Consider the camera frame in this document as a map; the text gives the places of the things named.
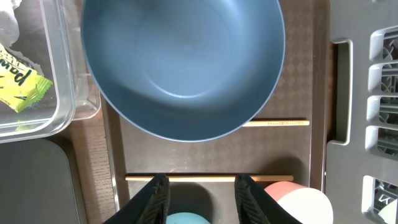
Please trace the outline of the white tissue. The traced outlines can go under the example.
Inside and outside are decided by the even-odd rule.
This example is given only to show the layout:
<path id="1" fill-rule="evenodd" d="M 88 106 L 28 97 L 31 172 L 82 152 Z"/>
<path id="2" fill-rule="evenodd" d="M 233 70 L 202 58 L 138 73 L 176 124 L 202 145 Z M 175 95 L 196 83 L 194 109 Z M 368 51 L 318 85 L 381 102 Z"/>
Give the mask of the white tissue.
<path id="1" fill-rule="evenodd" d="M 21 2 L 22 0 L 1 0 L 1 44 L 5 47 L 11 47 L 19 38 L 19 26 L 14 10 L 21 5 Z"/>

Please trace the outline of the yellow green snack wrapper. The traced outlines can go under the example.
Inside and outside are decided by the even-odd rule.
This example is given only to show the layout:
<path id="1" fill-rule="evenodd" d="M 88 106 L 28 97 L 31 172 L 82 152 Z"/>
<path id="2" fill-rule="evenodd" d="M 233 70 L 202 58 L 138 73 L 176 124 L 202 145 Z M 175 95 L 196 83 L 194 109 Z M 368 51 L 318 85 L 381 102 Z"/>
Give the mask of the yellow green snack wrapper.
<path id="1" fill-rule="evenodd" d="M 40 101 L 53 82 L 1 45 L 1 101 L 16 113 Z"/>

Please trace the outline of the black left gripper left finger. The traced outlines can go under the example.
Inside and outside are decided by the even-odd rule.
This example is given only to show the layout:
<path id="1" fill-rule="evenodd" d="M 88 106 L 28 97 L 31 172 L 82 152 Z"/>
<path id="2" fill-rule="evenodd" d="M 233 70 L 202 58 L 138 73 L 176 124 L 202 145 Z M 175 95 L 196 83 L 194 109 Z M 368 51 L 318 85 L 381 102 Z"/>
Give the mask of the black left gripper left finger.
<path id="1" fill-rule="evenodd" d="M 169 178 L 157 174 L 103 224 L 166 224 L 169 205 Z"/>

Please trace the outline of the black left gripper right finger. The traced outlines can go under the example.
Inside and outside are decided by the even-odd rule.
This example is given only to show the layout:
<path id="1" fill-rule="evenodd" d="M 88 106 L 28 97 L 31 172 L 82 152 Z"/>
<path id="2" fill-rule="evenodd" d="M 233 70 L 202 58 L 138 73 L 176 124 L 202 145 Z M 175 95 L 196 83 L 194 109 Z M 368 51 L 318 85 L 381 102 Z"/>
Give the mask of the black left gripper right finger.
<path id="1" fill-rule="evenodd" d="M 234 195 L 240 224 L 301 224 L 247 174 L 236 176 Z"/>

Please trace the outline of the white paper cup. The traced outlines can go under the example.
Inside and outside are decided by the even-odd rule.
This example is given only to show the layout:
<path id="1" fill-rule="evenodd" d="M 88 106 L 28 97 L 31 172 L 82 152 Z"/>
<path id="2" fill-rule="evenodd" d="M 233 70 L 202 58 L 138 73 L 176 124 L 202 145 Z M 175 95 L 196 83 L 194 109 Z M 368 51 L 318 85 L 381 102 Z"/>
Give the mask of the white paper cup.
<path id="1" fill-rule="evenodd" d="M 397 223 L 397 199 L 386 205 L 382 208 L 378 215 L 383 219 L 383 221 L 387 224 L 396 224 Z"/>

